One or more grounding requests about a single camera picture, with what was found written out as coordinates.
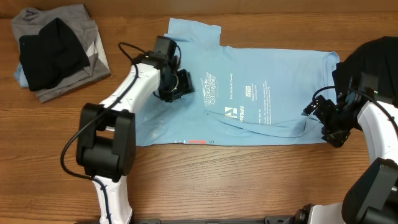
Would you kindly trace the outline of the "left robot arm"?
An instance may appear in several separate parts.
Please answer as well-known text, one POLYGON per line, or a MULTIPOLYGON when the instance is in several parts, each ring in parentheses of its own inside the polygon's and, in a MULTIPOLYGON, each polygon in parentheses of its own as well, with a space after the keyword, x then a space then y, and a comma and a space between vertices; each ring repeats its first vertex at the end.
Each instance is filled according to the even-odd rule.
POLYGON ((150 96, 171 103, 193 92, 181 57, 176 41, 158 36, 152 51, 130 59, 129 75, 111 96, 81 110, 76 162, 94 183, 99 223, 133 222, 126 177, 136 155, 136 113, 150 96))

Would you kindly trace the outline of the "light blue printed t-shirt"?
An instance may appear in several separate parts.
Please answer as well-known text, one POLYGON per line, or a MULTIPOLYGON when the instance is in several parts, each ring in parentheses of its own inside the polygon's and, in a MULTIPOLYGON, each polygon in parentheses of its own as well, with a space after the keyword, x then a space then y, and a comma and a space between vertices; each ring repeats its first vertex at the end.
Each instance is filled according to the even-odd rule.
POLYGON ((167 37, 181 48, 194 91, 172 103, 150 97, 136 118, 138 146, 322 141, 321 122, 302 111, 321 88, 336 98, 336 53, 222 46, 220 26, 183 19, 169 20, 167 37))

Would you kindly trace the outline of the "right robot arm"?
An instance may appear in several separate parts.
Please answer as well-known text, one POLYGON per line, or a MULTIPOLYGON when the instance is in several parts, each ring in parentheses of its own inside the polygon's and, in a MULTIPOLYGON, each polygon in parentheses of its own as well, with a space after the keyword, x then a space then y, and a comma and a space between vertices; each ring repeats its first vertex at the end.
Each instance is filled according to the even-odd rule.
POLYGON ((363 132, 370 166, 340 203, 306 205, 286 223, 397 223, 397 78, 333 74, 337 102, 315 93, 304 115, 323 124, 322 138, 341 147, 363 132))

